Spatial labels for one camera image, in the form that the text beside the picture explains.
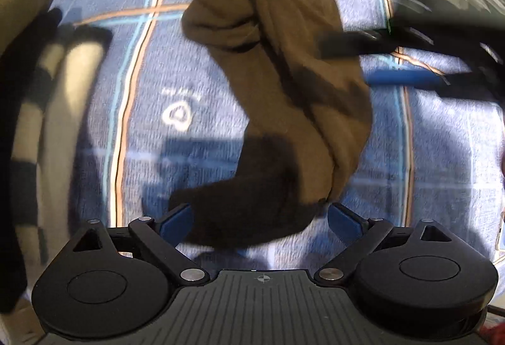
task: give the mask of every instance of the light blue stripe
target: light blue stripe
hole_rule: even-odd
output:
[[[106,154],[105,149],[83,149],[77,152],[81,156],[103,157]],[[237,169],[238,162],[229,161],[227,159],[209,159],[188,157],[183,154],[173,154],[168,156],[160,156],[159,154],[142,151],[128,151],[126,159],[131,161],[142,161],[146,163],[163,163],[168,165],[186,164],[189,166],[198,166],[201,168],[223,169],[234,171]]]
[[[145,0],[144,7],[149,6],[150,3],[151,3],[151,0]],[[141,18],[145,18],[147,20],[149,18],[149,16],[143,15]],[[133,52],[133,49],[139,39],[139,35],[140,35],[140,31],[142,29],[143,23],[144,22],[139,22],[137,24],[137,28],[135,29],[135,32],[133,32],[133,36],[130,40],[130,43],[128,44],[128,48],[126,49],[125,56],[123,57],[123,63],[121,64],[121,67],[119,69],[119,72],[118,72],[118,75],[116,78],[116,86],[114,87],[114,96],[113,96],[113,100],[112,100],[112,105],[110,106],[110,109],[109,109],[109,127],[108,127],[108,132],[107,132],[107,152],[105,154],[104,171],[102,174],[102,197],[103,197],[103,202],[104,202],[105,207],[109,207],[108,195],[109,195],[110,155],[112,152],[114,134],[116,133],[116,131],[115,131],[116,114],[117,114],[119,96],[122,91],[122,83],[123,83],[123,79],[124,79],[124,74],[128,68],[128,64],[131,61],[132,52]]]
[[[398,130],[398,204],[400,205],[398,208],[400,209],[400,212],[398,213],[400,216],[397,218],[396,220],[396,226],[400,227],[402,226],[401,224],[401,219],[403,217],[403,211],[404,211],[404,207],[403,207],[403,182],[405,181],[405,176],[403,174],[403,165],[404,165],[404,162],[403,162],[403,156],[404,156],[404,153],[405,153],[405,144],[404,144],[404,140],[403,140],[403,124],[404,124],[404,121],[403,121],[403,117],[402,117],[402,108],[401,108],[401,105],[400,105],[400,98],[401,98],[401,94],[400,94],[400,90],[401,90],[401,87],[400,86],[397,86],[395,87],[395,106],[396,106],[396,116],[398,118],[398,127],[397,127],[397,130]]]
[[[384,26],[387,25],[387,14],[386,14],[386,8],[385,8],[385,3],[384,0],[379,0],[380,4],[380,10],[381,13],[384,14]],[[395,93],[395,107],[396,107],[396,115],[398,118],[398,182],[400,186],[398,187],[398,215],[399,217],[397,218],[397,226],[400,226],[401,218],[403,217],[403,212],[405,211],[406,207],[403,206],[403,187],[402,184],[405,181],[405,139],[403,136],[403,125],[405,124],[402,116],[402,108],[401,108],[401,93],[400,93],[401,87],[395,87],[393,93]]]
[[[375,178],[359,178],[352,177],[349,180],[349,184],[352,185],[364,185],[367,187],[385,187],[385,188],[402,188],[402,185],[398,185],[398,182],[392,182],[387,179],[375,179]],[[496,190],[503,187],[502,183],[430,183],[425,181],[416,181],[416,189],[428,189],[428,190]]]
[[[398,64],[397,62],[395,62],[393,60],[393,58],[392,58],[391,55],[372,55],[372,56],[375,57],[376,59],[384,62],[391,69],[394,69],[394,70],[398,70],[398,69],[412,69],[412,67],[408,67],[408,66],[403,65],[403,64]]]
[[[180,19],[182,17],[183,13],[184,12],[167,13],[164,15],[155,16],[152,19],[156,19],[156,21],[158,21],[158,22],[161,22],[164,20]],[[128,25],[128,24],[136,24],[136,23],[144,24],[148,21],[149,21],[149,19],[147,19],[145,15],[139,15],[139,16],[131,16],[131,17],[125,16],[125,17],[116,18],[116,19],[97,20],[96,22],[90,22],[90,24],[93,24],[95,26],[108,27],[108,26]]]

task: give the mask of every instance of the twisted brown cloth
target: twisted brown cloth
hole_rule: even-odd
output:
[[[189,241],[245,247],[302,231],[358,166],[372,109],[357,58],[322,61],[316,38],[342,25],[334,0],[193,0],[186,36],[205,45],[249,117],[233,179],[173,193]]]

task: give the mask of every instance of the crosshair marking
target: crosshair marking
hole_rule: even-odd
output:
[[[255,279],[257,279],[259,282],[262,282],[263,284],[265,282],[270,281],[270,277],[268,275],[265,275],[265,274],[259,276],[258,278],[255,278]]]

